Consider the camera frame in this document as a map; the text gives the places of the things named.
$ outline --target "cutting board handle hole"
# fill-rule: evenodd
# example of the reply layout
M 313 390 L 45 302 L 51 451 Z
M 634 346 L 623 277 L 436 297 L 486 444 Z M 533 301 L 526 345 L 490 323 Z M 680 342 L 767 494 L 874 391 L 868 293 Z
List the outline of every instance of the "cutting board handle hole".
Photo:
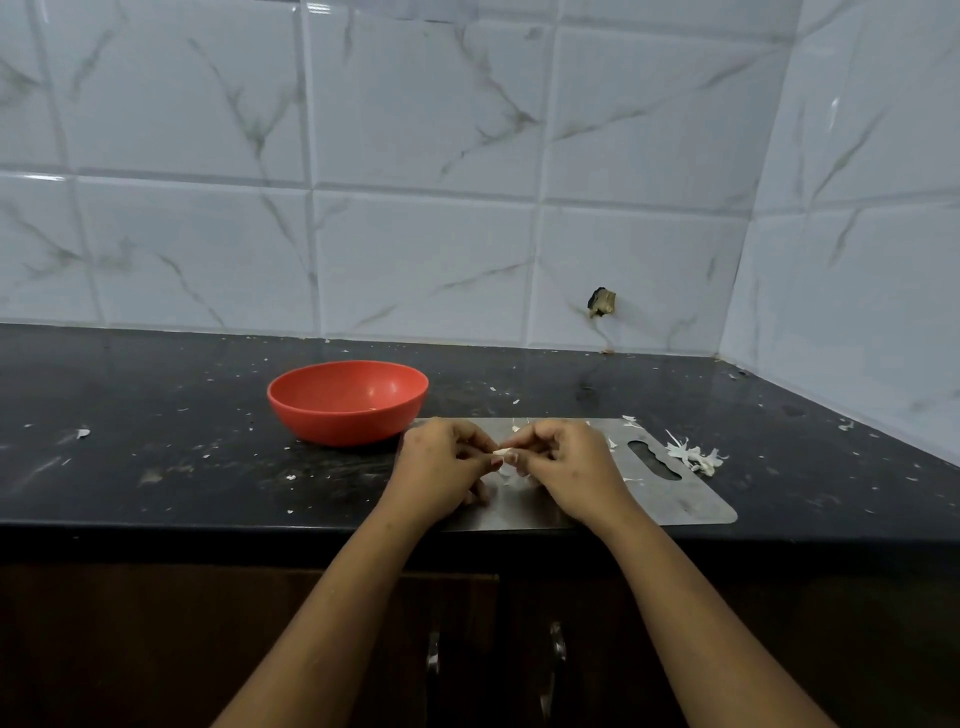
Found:
M 643 464 L 647 466 L 654 475 L 658 475 L 664 480 L 680 480 L 680 476 L 663 465 L 653 451 L 650 450 L 650 446 L 645 442 L 641 440 L 631 440 L 627 443 L 627 447 L 634 452 L 634 455 L 640 458 Z

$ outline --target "tile wall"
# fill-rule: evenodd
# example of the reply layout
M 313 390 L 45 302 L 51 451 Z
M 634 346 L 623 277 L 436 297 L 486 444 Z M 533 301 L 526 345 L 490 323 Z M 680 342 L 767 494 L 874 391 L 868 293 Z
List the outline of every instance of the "tile wall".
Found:
M 714 353 L 800 5 L 2 0 L 0 320 Z
M 960 464 L 960 4 L 805 0 L 721 354 Z

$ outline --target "forearm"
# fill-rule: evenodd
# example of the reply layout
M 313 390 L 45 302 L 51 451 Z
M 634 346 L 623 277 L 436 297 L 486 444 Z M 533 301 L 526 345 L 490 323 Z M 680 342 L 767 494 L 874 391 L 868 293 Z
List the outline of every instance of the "forearm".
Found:
M 642 510 L 628 509 L 602 538 L 691 728 L 833 725 Z
M 390 594 L 421 535 L 377 506 L 215 728 L 345 725 Z

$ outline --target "hand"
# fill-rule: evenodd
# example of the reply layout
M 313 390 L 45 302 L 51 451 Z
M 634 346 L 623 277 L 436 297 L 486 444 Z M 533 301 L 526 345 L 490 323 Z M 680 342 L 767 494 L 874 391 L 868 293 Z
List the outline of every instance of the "hand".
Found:
M 607 438 L 582 422 L 541 420 L 500 444 L 520 474 L 539 480 L 564 511 L 594 533 L 639 510 L 613 463 Z
M 425 531 L 461 502 L 487 499 L 480 478 L 503 464 L 490 455 L 495 449 L 490 435 L 465 420 L 435 417 L 407 430 L 378 507 L 395 509 Z

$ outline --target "left hand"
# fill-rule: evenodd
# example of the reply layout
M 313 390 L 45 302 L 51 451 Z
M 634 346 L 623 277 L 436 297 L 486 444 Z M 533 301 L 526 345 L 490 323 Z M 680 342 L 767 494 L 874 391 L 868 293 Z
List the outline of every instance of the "left hand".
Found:
M 378 507 L 394 509 L 426 530 L 461 502 L 486 500 L 480 478 L 503 464 L 490 454 L 496 448 L 490 435 L 466 420 L 435 417 L 407 430 Z

